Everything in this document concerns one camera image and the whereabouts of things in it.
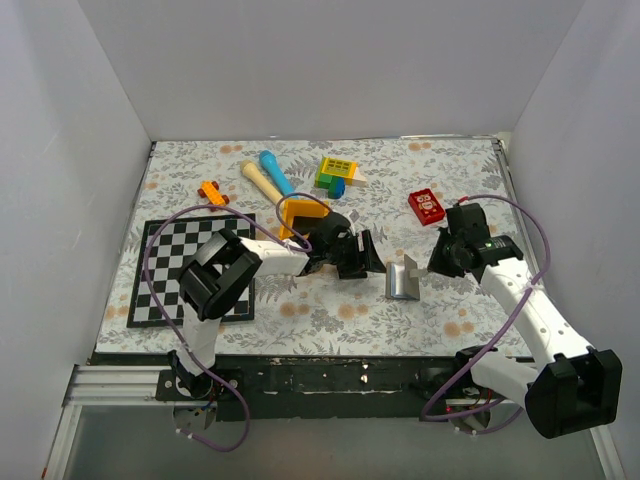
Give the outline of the grey card holder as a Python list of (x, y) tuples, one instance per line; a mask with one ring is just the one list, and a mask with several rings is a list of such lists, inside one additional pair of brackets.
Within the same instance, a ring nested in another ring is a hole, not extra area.
[(419, 301), (420, 281), (428, 269), (405, 254), (400, 263), (388, 262), (385, 276), (385, 298), (389, 300)]

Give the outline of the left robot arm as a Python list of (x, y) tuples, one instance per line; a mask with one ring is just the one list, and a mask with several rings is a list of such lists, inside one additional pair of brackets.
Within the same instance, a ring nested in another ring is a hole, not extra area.
[(350, 221), (335, 212), (310, 233), (285, 240), (242, 238), (223, 228), (186, 260), (178, 276), (184, 303), (181, 346), (170, 354), (177, 384), (193, 400), (212, 390), (208, 371), (215, 364), (215, 343), (222, 318), (231, 312), (256, 277), (307, 276), (333, 265), (341, 280), (385, 273), (371, 237), (354, 233)]

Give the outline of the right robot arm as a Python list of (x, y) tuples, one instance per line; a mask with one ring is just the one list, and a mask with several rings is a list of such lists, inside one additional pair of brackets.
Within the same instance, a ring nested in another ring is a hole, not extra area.
[(427, 269), (447, 277), (470, 274), (508, 313), (484, 346), (457, 354), (457, 367), (427, 401), (420, 418), (464, 417), (431, 409), (454, 387), (464, 397), (484, 389), (517, 404), (547, 439), (612, 423), (617, 416), (623, 366), (612, 350), (598, 350), (571, 327), (539, 282), (550, 264), (531, 273), (508, 236), (490, 233), (479, 196), (447, 209)]

